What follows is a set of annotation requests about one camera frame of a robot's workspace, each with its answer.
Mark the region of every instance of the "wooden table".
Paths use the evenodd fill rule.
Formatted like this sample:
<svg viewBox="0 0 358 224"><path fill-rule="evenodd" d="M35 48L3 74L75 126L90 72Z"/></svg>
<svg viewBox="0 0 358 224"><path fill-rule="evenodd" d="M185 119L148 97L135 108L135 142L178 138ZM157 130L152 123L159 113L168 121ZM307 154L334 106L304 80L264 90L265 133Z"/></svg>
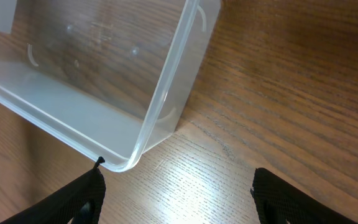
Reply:
<svg viewBox="0 0 358 224"><path fill-rule="evenodd" d="M92 165L0 105L0 221ZM100 223L258 223L256 167L358 221L358 1L226 1L177 132L102 168Z"/></svg>

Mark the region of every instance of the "clear plastic box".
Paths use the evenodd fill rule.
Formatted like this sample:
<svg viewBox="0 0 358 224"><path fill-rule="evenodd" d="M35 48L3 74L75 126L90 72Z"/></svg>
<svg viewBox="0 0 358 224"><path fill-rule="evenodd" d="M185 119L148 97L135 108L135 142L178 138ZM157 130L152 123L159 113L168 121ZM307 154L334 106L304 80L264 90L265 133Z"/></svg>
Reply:
<svg viewBox="0 0 358 224"><path fill-rule="evenodd" d="M219 9L220 0L0 0L0 103L128 170L174 132Z"/></svg>

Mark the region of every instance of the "brown wooden surface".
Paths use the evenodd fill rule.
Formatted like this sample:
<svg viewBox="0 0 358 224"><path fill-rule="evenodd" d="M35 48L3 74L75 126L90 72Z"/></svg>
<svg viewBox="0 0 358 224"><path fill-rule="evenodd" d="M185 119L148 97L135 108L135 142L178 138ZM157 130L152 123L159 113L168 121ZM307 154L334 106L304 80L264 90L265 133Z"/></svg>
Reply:
<svg viewBox="0 0 358 224"><path fill-rule="evenodd" d="M90 167L0 105L0 221ZM358 1L227 1L177 132L102 169L101 223L258 223L255 167L358 221Z"/></svg>

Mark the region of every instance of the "black object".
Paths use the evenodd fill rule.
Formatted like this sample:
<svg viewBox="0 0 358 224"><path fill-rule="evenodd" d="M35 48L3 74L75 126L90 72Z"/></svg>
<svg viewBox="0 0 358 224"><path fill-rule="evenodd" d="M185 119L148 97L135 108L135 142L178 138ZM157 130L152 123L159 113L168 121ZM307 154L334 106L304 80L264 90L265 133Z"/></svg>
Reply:
<svg viewBox="0 0 358 224"><path fill-rule="evenodd" d="M96 224L99 222L106 184L98 166L1 224Z"/></svg>
<svg viewBox="0 0 358 224"><path fill-rule="evenodd" d="M256 169L251 189L261 224L353 224L264 168Z"/></svg>

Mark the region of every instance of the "translucent plastic bin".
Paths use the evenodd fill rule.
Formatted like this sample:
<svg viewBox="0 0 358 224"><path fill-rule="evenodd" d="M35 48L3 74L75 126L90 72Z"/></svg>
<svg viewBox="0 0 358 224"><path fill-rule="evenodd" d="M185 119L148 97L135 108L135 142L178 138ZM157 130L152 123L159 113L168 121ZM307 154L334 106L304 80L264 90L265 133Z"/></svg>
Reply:
<svg viewBox="0 0 358 224"><path fill-rule="evenodd" d="M0 0L0 103L107 169L175 130L220 0Z"/></svg>

